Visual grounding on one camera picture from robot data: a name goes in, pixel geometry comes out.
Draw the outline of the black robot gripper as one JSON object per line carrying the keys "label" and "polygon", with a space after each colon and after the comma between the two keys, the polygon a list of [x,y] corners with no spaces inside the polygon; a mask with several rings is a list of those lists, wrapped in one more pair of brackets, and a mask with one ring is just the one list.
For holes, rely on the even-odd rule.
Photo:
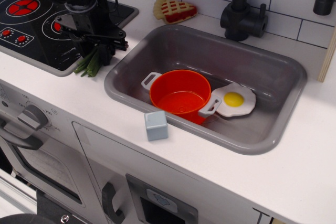
{"label": "black robot gripper", "polygon": [[110,7],[109,1],[93,1],[86,6],[66,3],[69,13],[55,18],[60,32],[72,40],[83,58],[98,50],[104,66],[110,64],[116,49],[128,48],[126,33],[111,20]]}

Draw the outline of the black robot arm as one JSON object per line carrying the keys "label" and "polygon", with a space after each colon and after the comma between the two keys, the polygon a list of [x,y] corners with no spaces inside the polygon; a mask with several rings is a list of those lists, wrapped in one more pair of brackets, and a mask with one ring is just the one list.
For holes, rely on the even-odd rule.
{"label": "black robot arm", "polygon": [[101,63],[109,65],[117,49],[128,48],[126,33],[111,20],[119,7],[118,1],[110,7],[108,0],[51,0],[63,4],[67,15],[58,16],[61,33],[68,36],[80,54],[85,57],[96,49]]}

